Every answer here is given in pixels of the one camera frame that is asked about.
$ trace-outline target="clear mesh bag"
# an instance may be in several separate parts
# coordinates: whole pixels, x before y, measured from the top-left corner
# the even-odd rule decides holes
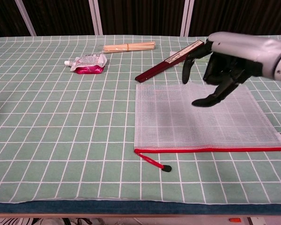
[[[281,151],[278,133],[247,87],[240,85],[221,103],[191,103],[214,92],[211,85],[137,85],[134,152]]]

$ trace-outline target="bundle of chopsticks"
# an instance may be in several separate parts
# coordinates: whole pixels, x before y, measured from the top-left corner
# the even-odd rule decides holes
[[[104,53],[121,53],[130,51],[152,50],[155,48],[155,42],[142,42],[122,45],[105,45]]]

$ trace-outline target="blue table edge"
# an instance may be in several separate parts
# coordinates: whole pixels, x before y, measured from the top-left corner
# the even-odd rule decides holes
[[[185,204],[154,201],[31,201],[0,203],[0,213],[12,214],[137,214],[137,215],[276,215],[281,204]]]

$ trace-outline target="green checkered tablecloth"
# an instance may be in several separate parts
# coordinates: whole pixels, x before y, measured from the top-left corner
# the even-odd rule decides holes
[[[281,152],[152,156],[133,152],[135,76],[205,37],[0,38],[0,202],[129,199],[184,203],[281,203]],[[102,74],[71,73],[64,61],[103,45],[155,41],[156,49],[108,54]],[[206,62],[191,81],[203,84]],[[172,67],[145,84],[179,84]],[[281,132],[280,83],[246,84]]]

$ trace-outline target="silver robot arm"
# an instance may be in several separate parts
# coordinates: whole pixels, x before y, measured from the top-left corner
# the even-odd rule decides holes
[[[210,107],[224,100],[251,76],[281,81],[281,41],[229,32],[217,32],[205,45],[190,52],[185,60],[182,81],[187,83],[195,59],[211,54],[203,80],[218,85],[207,98],[192,102]]]

